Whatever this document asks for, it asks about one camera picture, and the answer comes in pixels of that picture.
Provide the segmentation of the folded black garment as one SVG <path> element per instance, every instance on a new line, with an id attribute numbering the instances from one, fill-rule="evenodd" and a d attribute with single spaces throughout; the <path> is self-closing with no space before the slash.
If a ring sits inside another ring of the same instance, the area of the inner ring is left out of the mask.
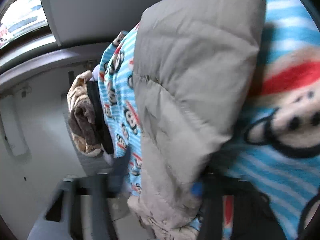
<path id="1" fill-rule="evenodd" d="M 105 152 L 109 155 L 114 154 L 113 141 L 108 126 L 105 124 L 103 107 L 100 100 L 99 87 L 97 81 L 87 81 L 88 97 L 93 105 L 95 112 L 94 133 Z"/>

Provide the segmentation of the blue monkey print blanket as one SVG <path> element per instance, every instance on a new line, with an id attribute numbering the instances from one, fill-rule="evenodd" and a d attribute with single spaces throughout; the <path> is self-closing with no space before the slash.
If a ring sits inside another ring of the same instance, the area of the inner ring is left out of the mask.
<path id="1" fill-rule="evenodd" d="M 142 191 L 142 131 L 133 88 L 139 23 L 105 49 L 98 80 L 115 155 L 131 151 L 129 198 Z M 205 174 L 246 180 L 253 189 L 235 196 L 191 192 L 200 201 L 189 224 L 195 239 L 319 239 L 319 30 L 300 0 L 266 0 L 244 104 L 231 138 L 210 155 L 195 182 Z"/>

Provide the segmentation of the window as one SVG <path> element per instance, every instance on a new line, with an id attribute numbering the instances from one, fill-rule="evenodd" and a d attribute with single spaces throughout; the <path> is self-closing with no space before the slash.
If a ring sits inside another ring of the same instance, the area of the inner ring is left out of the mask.
<path id="1" fill-rule="evenodd" d="M 46 25 L 48 23 L 41 0 L 16 0 L 1 18 L 1 48 Z"/>

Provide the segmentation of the beige quilted puffer jacket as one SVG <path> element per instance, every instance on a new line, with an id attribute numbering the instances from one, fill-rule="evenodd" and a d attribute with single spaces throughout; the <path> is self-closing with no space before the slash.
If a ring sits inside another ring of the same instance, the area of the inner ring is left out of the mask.
<path id="1" fill-rule="evenodd" d="M 233 133 L 260 49 L 266 0 L 162 0 L 139 23 L 133 88 L 141 126 L 139 197 L 158 239 L 195 239 L 191 186 Z"/>

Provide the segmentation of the purple duvet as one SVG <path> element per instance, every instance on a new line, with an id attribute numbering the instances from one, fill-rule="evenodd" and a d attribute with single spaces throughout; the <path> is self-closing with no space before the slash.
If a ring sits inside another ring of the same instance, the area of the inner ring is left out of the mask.
<path id="1" fill-rule="evenodd" d="M 102 148 L 104 158 L 111 166 L 116 163 L 115 142 L 111 135 L 111 129 L 106 124 L 104 118 L 103 102 L 100 98 L 98 86 L 98 66 L 95 66 L 93 70 L 89 70 L 88 72 L 89 77 L 86 86 L 94 115 L 90 118 L 93 135 L 89 141 Z"/>

